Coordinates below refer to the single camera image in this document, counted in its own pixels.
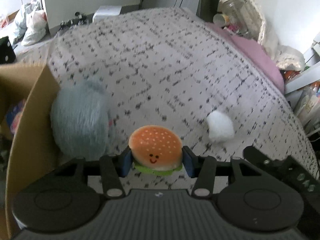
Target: speckled tablecloth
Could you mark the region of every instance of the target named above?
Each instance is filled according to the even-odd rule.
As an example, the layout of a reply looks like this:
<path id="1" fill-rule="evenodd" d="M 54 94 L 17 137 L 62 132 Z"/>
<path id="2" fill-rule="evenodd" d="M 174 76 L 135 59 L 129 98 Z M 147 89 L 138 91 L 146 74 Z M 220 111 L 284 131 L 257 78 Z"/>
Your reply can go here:
<path id="1" fill-rule="evenodd" d="M 179 8 L 136 11 L 77 27 L 21 58 L 46 60 L 62 86 L 94 77 L 111 94 L 115 153 L 147 124 L 177 133 L 197 155 L 220 161 L 254 144 L 272 159 L 293 155 L 318 177 L 310 142 L 283 95 L 239 51 Z M 218 109 L 236 136 L 213 144 L 206 117 Z M 185 170 L 156 177 L 132 170 L 131 188 L 192 188 Z"/>

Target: ribbed gray surface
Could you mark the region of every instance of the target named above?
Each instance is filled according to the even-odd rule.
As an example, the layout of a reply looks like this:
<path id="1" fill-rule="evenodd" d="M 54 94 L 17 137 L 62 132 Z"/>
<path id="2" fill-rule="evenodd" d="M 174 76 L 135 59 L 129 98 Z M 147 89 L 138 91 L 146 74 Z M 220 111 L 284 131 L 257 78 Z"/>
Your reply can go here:
<path id="1" fill-rule="evenodd" d="M 225 222 L 213 205 L 191 198 L 186 190 L 132 190 L 106 203 L 87 225 L 67 233 L 42 235 L 22 231 L 15 240 L 302 240 L 296 231 L 261 235 Z"/>

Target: blue fluffy ball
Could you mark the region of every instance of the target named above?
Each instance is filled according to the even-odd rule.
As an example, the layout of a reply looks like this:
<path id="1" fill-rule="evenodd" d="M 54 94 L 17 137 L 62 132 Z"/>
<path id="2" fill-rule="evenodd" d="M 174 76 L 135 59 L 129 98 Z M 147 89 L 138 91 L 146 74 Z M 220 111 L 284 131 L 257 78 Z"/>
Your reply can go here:
<path id="1" fill-rule="evenodd" d="M 107 98 L 103 87 L 92 81 L 59 91 L 51 108 L 51 127 L 63 154 L 93 161 L 107 152 L 112 123 Z"/>

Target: hamburger toy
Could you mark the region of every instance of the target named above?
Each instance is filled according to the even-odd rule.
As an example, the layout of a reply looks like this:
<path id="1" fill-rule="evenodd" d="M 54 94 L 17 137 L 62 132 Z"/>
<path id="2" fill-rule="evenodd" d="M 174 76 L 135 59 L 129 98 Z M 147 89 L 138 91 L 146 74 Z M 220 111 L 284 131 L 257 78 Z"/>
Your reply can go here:
<path id="1" fill-rule="evenodd" d="M 164 176 L 182 169 L 182 142 L 165 127 L 140 127 L 130 136 L 129 147 L 140 172 Z"/>

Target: bottle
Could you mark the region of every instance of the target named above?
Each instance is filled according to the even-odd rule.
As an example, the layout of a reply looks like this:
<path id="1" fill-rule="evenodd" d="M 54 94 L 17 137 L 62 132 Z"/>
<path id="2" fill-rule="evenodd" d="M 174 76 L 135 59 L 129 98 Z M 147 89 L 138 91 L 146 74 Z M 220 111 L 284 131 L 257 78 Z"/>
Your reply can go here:
<path id="1" fill-rule="evenodd" d="M 244 6 L 244 0 L 220 0 L 222 3 L 222 12 L 229 17 L 229 29 L 239 36 L 248 38 L 248 27 L 242 17 L 241 8 Z"/>

